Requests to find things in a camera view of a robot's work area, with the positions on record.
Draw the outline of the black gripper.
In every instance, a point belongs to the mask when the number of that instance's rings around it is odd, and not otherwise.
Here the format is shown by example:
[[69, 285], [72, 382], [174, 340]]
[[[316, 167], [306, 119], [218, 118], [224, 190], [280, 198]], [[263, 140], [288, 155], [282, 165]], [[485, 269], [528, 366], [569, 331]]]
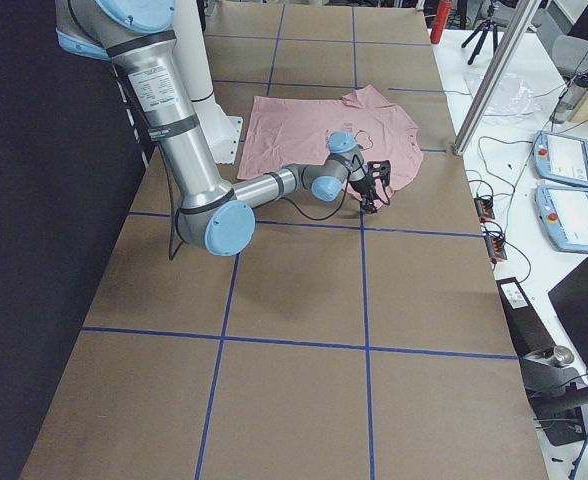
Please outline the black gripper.
[[374, 200], [379, 200], [380, 197], [376, 191], [373, 174], [370, 171], [364, 172], [363, 170], [358, 170], [351, 174], [349, 184], [360, 196], [361, 211], [368, 212], [369, 214], [377, 213], [378, 208]]

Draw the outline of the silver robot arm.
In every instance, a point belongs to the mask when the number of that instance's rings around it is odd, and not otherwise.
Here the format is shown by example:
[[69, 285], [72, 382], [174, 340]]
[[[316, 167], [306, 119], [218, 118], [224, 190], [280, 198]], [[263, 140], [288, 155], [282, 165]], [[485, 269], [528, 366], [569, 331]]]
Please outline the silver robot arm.
[[330, 135], [321, 165], [290, 164], [236, 184], [220, 176], [212, 136], [231, 124], [213, 95], [197, 2], [58, 1], [55, 6], [62, 49], [117, 67], [128, 99], [159, 146], [169, 182], [179, 188], [172, 231], [183, 242], [234, 256], [253, 237], [255, 208], [299, 189], [325, 202], [353, 189], [362, 211], [375, 212], [374, 165], [344, 131]]

